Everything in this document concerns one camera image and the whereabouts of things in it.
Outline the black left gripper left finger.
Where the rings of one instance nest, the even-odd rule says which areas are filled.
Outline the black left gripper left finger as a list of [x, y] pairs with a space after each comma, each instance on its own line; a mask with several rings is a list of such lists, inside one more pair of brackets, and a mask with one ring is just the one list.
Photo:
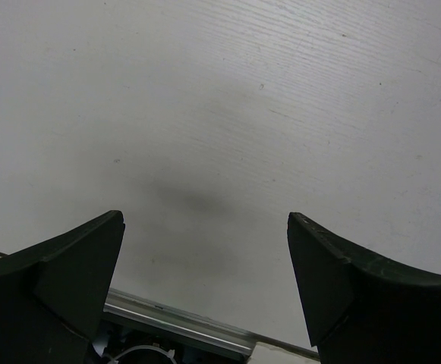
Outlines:
[[112, 210], [0, 257], [0, 363], [82, 363], [124, 235]]

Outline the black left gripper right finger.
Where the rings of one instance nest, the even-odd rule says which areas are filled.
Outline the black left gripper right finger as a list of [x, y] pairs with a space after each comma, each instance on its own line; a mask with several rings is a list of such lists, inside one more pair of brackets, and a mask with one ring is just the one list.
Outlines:
[[323, 363], [441, 363], [441, 275], [288, 217], [310, 344]]

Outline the aluminium table rail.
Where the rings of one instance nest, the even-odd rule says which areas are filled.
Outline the aluminium table rail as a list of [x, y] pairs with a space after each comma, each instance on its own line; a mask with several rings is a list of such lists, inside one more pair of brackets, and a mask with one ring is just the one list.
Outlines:
[[189, 312], [111, 289], [103, 308], [107, 320], [129, 328], [166, 336], [202, 350], [236, 359], [247, 359], [265, 350], [284, 362], [318, 363], [312, 350], [297, 347], [204, 318]]

